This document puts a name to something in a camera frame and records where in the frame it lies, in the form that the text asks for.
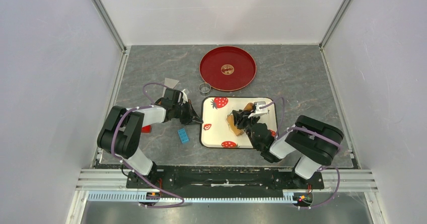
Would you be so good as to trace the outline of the white strawberry print tray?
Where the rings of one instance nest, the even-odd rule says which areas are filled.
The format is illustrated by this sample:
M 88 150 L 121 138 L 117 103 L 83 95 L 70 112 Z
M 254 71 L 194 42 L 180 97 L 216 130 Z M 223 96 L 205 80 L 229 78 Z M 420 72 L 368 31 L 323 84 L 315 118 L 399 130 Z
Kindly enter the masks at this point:
M 227 117 L 233 110 L 242 110 L 248 103 L 270 103 L 267 97 L 207 97 L 202 103 L 200 143 L 207 148 L 252 149 L 253 146 L 243 133 L 236 136 L 230 129 Z

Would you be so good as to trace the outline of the wooden rolling pin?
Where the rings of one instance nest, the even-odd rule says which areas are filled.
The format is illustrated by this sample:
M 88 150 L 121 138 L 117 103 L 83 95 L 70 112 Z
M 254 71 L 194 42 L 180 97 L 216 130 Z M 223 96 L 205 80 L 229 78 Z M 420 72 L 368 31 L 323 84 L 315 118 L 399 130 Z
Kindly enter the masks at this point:
M 227 116 L 227 123 L 235 136 L 241 136 L 245 133 L 244 122 L 248 119 L 248 116 L 252 113 L 253 109 L 254 104 L 248 103 L 244 109 L 240 109 L 238 111 L 232 110 L 232 112 Z

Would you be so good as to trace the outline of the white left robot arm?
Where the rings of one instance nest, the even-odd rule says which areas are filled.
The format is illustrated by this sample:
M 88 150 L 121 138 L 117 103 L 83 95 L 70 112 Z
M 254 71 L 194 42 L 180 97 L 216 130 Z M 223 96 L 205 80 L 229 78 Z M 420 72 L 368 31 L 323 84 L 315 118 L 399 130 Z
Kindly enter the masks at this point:
M 155 163 L 139 149 L 141 130 L 145 126 L 179 119 L 183 125 L 202 124 L 191 101 L 183 91 L 166 88 L 154 104 L 135 108 L 114 106 L 100 130 L 97 146 L 139 173 L 138 180 L 147 188 L 157 184 Z

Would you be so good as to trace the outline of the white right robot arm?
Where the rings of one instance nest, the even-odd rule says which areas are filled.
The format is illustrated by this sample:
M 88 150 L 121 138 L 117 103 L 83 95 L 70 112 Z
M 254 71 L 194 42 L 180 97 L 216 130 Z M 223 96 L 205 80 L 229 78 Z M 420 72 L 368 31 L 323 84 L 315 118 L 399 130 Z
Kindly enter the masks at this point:
M 269 163 L 278 163 L 298 151 L 302 157 L 291 173 L 291 182 L 303 188 L 316 171 L 331 165 L 341 150 L 343 133 L 329 124 L 301 115 L 283 134 L 278 133 L 273 102 L 248 103 L 243 109 L 227 109 L 231 104 L 213 103 L 219 111 L 200 117 L 189 106 L 184 124 L 201 126 L 200 142 L 208 148 L 253 149 Z

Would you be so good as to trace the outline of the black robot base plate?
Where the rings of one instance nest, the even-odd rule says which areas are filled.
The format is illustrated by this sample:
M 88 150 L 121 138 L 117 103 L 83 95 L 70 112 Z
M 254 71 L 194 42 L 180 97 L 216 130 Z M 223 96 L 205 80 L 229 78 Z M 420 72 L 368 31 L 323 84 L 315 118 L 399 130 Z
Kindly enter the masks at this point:
M 126 174 L 127 189 L 147 189 L 150 196 L 281 197 L 284 190 L 324 189 L 321 173 L 305 180 L 289 167 L 157 166 L 144 181 Z

